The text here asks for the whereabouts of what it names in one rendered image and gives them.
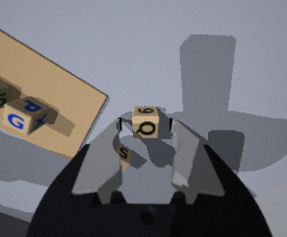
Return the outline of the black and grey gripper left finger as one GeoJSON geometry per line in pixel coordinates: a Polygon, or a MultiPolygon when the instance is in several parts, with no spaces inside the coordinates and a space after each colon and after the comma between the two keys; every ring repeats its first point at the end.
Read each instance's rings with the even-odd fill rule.
{"type": "Polygon", "coordinates": [[[121,118],[85,144],[51,183],[30,223],[26,237],[55,237],[71,220],[102,203],[122,184],[121,118]]]}

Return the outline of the tan flat mat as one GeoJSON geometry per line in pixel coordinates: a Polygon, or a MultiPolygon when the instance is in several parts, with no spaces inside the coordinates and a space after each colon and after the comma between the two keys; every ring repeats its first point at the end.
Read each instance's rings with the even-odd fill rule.
{"type": "Polygon", "coordinates": [[[13,87],[12,100],[30,96],[50,108],[46,124],[30,135],[0,128],[72,160],[108,95],[0,30],[0,80],[13,87]]]}

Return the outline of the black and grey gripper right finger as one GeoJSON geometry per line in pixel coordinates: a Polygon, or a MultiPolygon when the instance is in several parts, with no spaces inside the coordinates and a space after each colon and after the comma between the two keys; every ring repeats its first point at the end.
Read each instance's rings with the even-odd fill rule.
{"type": "Polygon", "coordinates": [[[176,151],[172,185],[185,194],[186,203],[214,212],[243,237],[273,237],[248,188],[216,152],[175,118],[170,118],[170,132],[176,151]]]}

